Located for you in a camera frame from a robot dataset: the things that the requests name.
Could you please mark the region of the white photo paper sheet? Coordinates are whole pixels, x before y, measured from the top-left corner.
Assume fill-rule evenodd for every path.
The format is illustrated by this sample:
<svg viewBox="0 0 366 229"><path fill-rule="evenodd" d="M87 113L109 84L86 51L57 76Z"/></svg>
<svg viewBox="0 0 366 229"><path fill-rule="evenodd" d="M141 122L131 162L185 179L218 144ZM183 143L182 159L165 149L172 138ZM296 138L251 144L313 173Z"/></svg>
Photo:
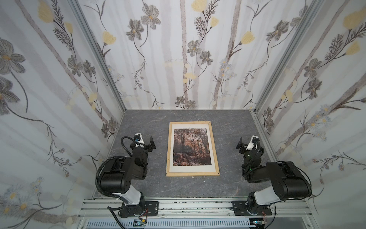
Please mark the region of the white photo paper sheet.
<svg viewBox="0 0 366 229"><path fill-rule="evenodd" d="M173 135L173 166L211 166L207 129L179 128Z"/></svg>

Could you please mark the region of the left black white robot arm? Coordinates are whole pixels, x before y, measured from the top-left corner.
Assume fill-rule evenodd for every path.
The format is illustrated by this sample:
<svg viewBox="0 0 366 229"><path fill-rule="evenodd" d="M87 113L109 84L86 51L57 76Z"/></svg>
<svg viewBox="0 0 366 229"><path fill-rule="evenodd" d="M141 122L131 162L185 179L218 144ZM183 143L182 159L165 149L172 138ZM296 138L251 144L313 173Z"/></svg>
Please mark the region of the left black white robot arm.
<svg viewBox="0 0 366 229"><path fill-rule="evenodd" d="M115 219L129 216L147 216L148 208L144 195L132 185L132 180L143 180L148 172L148 153L156 149L153 138L145 144L142 134L133 138L123 136L121 145L128 156L112 156L98 168L95 186L102 195L122 201L117 208L108 207Z"/></svg>

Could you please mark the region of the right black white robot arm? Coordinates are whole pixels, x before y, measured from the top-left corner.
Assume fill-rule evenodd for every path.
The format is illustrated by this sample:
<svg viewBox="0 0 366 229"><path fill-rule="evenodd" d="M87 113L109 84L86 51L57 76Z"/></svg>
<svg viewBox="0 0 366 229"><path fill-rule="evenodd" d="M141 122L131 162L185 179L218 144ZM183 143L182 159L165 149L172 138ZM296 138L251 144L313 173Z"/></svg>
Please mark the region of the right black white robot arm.
<svg viewBox="0 0 366 229"><path fill-rule="evenodd" d="M251 192L240 211L249 215L271 215L270 206L288 199L303 200L312 194L312 186L293 162L267 162L261 165L264 148L260 139L252 136L245 144L240 138L236 149L243 155L242 176L249 183L270 181L271 185L263 190Z"/></svg>

